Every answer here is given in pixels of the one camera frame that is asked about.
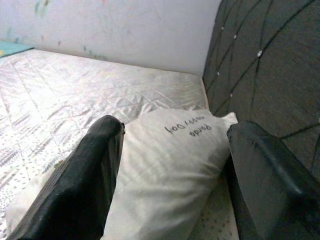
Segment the teal object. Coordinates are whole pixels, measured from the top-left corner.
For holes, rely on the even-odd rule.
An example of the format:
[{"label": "teal object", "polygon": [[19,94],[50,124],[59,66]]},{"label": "teal object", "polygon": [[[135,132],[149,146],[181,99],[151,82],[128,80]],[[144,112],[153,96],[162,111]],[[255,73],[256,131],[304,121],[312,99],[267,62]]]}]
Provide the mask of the teal object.
[{"label": "teal object", "polygon": [[0,41],[0,58],[10,56],[13,54],[18,54],[33,48],[33,46]]}]

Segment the wall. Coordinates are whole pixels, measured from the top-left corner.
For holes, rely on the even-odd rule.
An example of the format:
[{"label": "wall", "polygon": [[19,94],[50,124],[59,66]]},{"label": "wall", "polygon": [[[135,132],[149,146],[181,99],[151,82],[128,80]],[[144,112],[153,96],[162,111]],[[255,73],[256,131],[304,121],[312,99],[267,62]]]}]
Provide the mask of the wall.
[{"label": "wall", "polygon": [[0,0],[0,40],[202,76],[219,0]]}]

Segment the tufted headboard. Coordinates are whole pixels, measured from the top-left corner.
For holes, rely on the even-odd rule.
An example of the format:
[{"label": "tufted headboard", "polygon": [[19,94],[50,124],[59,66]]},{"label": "tufted headboard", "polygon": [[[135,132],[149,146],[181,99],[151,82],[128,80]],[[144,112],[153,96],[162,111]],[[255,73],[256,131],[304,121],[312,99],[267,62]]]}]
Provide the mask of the tufted headboard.
[{"label": "tufted headboard", "polygon": [[[214,115],[257,123],[320,182],[320,0],[223,0],[203,81]],[[257,239],[228,164],[239,235]]]}]

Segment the white pillow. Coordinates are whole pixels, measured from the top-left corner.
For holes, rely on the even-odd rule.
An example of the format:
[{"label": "white pillow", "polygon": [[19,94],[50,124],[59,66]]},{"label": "white pillow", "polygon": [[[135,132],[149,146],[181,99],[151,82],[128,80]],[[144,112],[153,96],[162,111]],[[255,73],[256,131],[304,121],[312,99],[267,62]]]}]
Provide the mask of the white pillow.
[{"label": "white pillow", "polygon": [[208,110],[156,110],[125,126],[115,193],[102,240],[184,240],[230,154],[237,123]]},{"label": "white pillow", "polygon": [[8,235],[11,234],[20,223],[54,170],[55,168],[52,167],[45,173],[33,178],[27,184],[26,188],[12,199],[5,211]]}]

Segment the quilted mattress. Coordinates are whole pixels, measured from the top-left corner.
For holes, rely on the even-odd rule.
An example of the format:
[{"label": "quilted mattress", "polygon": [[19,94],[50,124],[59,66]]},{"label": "quilted mattress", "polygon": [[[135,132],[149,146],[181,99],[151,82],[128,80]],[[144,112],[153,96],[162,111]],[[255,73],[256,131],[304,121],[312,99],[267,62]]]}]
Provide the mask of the quilted mattress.
[{"label": "quilted mattress", "polygon": [[[13,196],[69,155],[95,120],[109,114],[126,124],[159,108],[207,108],[203,89],[201,78],[188,73],[48,51],[33,49],[2,58],[0,240],[7,237],[5,210]],[[221,239],[237,238],[230,197],[226,189],[221,192],[210,204],[225,203],[217,211],[224,218],[212,215],[212,222],[201,224],[209,219],[207,210],[195,238],[206,226],[212,232],[212,225]],[[224,227],[235,233],[223,231]]]}]

